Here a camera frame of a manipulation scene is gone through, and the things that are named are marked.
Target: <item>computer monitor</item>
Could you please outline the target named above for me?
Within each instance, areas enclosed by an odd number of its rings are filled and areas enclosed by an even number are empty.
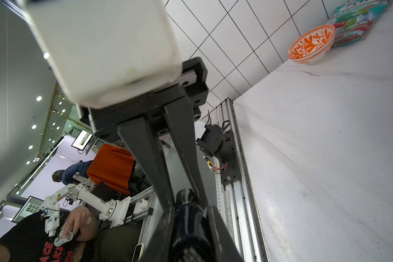
[[[82,130],[71,146],[83,151],[91,138],[92,134]]]
[[[23,218],[39,212],[39,207],[42,205],[43,200],[30,196],[28,200],[23,204],[23,207],[19,210],[12,222],[19,223]]]

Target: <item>orange patterned bowl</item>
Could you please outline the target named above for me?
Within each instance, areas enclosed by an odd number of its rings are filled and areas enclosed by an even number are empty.
[[[300,36],[288,50],[289,59],[312,65],[322,60],[335,40],[334,25],[322,25]]]

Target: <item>man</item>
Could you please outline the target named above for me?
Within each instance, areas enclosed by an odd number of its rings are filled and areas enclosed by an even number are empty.
[[[93,162],[93,160],[90,160],[87,162],[80,162],[80,163],[71,165],[66,170],[57,170],[52,174],[52,180],[54,182],[63,182],[64,185],[78,183],[78,181],[73,178],[73,175],[75,175],[77,172],[79,172],[80,176],[83,176],[85,178],[89,178],[89,176],[87,175],[87,171],[88,171],[90,165],[92,164],[92,162]]]
[[[74,239],[62,246],[53,244],[54,237],[44,231],[46,218],[41,212],[24,218],[2,238],[0,238],[0,262],[78,262],[108,261],[129,262],[132,260],[140,229],[134,225],[101,229],[98,220],[90,214],[87,207],[74,208],[70,215],[63,212],[60,228],[67,218],[63,236],[67,236],[73,226]]]

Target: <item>orange chair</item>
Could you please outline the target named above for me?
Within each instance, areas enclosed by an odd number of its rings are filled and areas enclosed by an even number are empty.
[[[129,179],[134,173],[135,162],[128,150],[103,144],[90,165],[87,175],[95,184],[103,181],[110,189],[130,195]]]

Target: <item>dark hair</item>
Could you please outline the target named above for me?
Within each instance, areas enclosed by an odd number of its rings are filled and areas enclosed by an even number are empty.
[[[64,170],[57,170],[52,173],[52,181],[54,182],[61,182],[61,177],[63,176]]]

